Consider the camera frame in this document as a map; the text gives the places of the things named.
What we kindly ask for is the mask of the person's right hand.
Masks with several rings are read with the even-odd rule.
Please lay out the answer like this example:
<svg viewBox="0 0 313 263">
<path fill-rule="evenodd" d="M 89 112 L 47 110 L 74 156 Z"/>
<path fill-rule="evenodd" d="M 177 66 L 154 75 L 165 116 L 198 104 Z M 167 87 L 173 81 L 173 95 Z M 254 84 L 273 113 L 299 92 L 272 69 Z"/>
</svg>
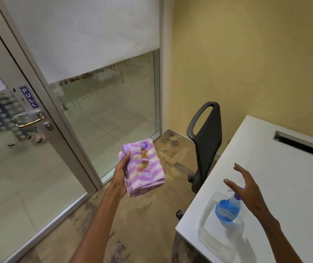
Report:
<svg viewBox="0 0 313 263">
<path fill-rule="evenodd" d="M 238 194 L 246 207 L 253 213 L 255 217 L 260 217 L 262 214 L 269 212 L 269 209 L 264 201 L 259 186 L 251 176 L 250 172 L 242 168 L 237 163 L 234 163 L 233 169 L 242 174 L 245 187 L 243 194 Z"/>
</svg>

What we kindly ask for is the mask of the aluminium framed glass door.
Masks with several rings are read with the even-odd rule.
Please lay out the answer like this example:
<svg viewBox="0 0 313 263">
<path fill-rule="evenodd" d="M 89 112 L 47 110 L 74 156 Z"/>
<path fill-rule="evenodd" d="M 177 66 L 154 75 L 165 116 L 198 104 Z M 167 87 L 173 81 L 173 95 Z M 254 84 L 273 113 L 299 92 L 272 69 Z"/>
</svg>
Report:
<svg viewBox="0 0 313 263">
<path fill-rule="evenodd" d="M 89 198 L 97 188 L 90 179 L 70 131 L 0 12 L 0 263 L 15 263 Z M 32 109 L 19 87 L 26 85 L 39 104 Z M 38 119 L 41 122 L 18 128 Z M 49 122 L 54 130 L 48 131 Z M 14 131 L 39 132 L 43 143 L 14 148 Z"/>
</svg>

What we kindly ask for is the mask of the clear plastic container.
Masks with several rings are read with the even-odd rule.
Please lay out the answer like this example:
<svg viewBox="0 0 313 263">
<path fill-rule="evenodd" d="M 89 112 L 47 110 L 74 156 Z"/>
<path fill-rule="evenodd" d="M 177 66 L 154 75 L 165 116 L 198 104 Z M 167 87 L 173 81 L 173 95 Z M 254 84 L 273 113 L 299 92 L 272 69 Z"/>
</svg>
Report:
<svg viewBox="0 0 313 263">
<path fill-rule="evenodd" d="M 233 198 L 238 202 L 238 214 L 226 210 L 221 202 Z M 198 224 L 198 240 L 223 263 L 233 263 L 237 254 L 236 243 L 242 237 L 244 222 L 242 219 L 242 201 L 236 200 L 219 191 L 210 197 Z"/>
</svg>

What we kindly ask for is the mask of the fixed glass partition panel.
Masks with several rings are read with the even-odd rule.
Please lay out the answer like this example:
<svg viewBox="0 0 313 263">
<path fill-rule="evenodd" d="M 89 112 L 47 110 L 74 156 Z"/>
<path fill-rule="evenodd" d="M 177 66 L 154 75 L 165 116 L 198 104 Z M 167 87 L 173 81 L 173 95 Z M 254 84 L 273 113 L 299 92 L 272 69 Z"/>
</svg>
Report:
<svg viewBox="0 0 313 263">
<path fill-rule="evenodd" d="M 161 134 L 159 49 L 48 86 L 103 184 L 122 145 Z"/>
</svg>

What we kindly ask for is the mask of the black office chair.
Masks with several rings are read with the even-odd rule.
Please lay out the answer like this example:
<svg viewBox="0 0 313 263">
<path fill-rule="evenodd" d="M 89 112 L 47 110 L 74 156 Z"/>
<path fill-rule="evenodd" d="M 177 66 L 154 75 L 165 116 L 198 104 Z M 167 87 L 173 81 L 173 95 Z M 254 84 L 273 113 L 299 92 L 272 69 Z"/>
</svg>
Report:
<svg viewBox="0 0 313 263">
<path fill-rule="evenodd" d="M 194 127 L 203 114 L 203 112 L 211 107 L 207 119 L 201 126 L 197 134 L 194 134 Z M 194 142 L 195 153 L 197 157 L 197 172 L 194 175 L 188 175 L 188 182 L 191 183 L 191 190 L 197 194 L 206 181 L 217 151 L 222 143 L 222 125 L 220 105 L 217 102 L 206 102 L 193 116 L 187 128 L 188 137 Z"/>
</svg>

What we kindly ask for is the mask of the purple striped cleaning cloth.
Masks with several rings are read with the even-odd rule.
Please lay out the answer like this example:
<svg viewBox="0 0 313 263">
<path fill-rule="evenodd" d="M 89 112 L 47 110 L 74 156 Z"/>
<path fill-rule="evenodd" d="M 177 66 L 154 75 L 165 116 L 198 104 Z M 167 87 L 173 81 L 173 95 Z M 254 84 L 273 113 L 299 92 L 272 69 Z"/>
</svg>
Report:
<svg viewBox="0 0 313 263">
<path fill-rule="evenodd" d="M 165 182 L 165 173 L 156 153 L 153 141 L 148 138 L 122 145 L 119 159 L 131 153 L 125 174 L 125 184 L 129 197 L 139 197 Z"/>
</svg>

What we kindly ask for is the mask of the white roller blind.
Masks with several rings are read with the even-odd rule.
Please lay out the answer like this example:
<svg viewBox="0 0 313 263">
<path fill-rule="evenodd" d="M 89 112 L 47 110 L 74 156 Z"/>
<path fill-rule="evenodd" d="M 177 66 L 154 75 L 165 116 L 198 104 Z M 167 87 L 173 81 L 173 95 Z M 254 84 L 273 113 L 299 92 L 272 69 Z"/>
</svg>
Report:
<svg viewBox="0 0 313 263">
<path fill-rule="evenodd" d="M 154 51 L 159 0 L 3 0 L 48 83 Z"/>
</svg>

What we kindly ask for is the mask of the person's left hand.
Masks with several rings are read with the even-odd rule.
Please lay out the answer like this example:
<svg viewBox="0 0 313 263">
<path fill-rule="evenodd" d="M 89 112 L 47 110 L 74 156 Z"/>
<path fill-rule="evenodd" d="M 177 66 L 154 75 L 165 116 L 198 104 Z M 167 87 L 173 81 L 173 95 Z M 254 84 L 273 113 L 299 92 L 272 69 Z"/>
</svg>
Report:
<svg viewBox="0 0 313 263">
<path fill-rule="evenodd" d="M 127 186 L 125 183 L 125 178 L 127 176 L 127 169 L 125 171 L 119 170 L 119 163 L 115 167 L 113 178 L 111 181 L 111 186 L 113 190 L 118 193 L 121 199 L 127 193 Z"/>
</svg>

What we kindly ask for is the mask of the blue liquid spray bottle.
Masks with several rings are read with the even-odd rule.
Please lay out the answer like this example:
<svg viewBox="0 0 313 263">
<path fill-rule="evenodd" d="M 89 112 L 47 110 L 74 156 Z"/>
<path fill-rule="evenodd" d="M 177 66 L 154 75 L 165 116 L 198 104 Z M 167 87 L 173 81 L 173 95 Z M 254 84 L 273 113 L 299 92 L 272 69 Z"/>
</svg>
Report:
<svg viewBox="0 0 313 263">
<path fill-rule="evenodd" d="M 233 222 L 239 215 L 242 199 L 234 193 L 229 199 L 223 199 L 215 207 L 216 216 L 224 222 Z"/>
</svg>

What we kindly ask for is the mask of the person's right forearm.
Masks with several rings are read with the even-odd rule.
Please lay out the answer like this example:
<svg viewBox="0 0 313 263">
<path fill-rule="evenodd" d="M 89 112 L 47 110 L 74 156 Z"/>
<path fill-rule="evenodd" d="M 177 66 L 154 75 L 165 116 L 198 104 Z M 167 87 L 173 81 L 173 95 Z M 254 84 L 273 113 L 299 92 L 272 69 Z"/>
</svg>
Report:
<svg viewBox="0 0 313 263">
<path fill-rule="evenodd" d="M 303 263 L 268 209 L 256 210 L 254 215 L 264 229 L 276 263 Z"/>
</svg>

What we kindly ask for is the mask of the person's left forearm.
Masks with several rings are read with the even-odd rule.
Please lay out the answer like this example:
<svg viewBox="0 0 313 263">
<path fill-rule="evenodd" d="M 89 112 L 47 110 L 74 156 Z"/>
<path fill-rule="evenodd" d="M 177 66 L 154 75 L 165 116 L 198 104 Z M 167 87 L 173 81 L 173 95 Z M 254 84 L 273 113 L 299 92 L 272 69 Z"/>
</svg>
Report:
<svg viewBox="0 0 313 263">
<path fill-rule="evenodd" d="M 69 263 L 103 263 L 110 230 L 126 186 L 112 182 Z"/>
</svg>

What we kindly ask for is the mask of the blue door sign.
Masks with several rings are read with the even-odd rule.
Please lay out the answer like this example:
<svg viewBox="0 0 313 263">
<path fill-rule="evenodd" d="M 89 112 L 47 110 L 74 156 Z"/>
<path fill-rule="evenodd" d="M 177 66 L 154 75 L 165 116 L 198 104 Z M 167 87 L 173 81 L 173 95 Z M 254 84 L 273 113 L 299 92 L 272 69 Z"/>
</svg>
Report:
<svg viewBox="0 0 313 263">
<path fill-rule="evenodd" d="M 22 92 L 22 94 L 24 95 L 24 97 L 26 98 L 26 100 L 28 101 L 28 103 L 32 109 L 39 109 L 40 108 L 36 99 L 34 98 L 31 91 L 29 90 L 29 88 L 26 85 L 20 86 L 19 89 Z"/>
</svg>

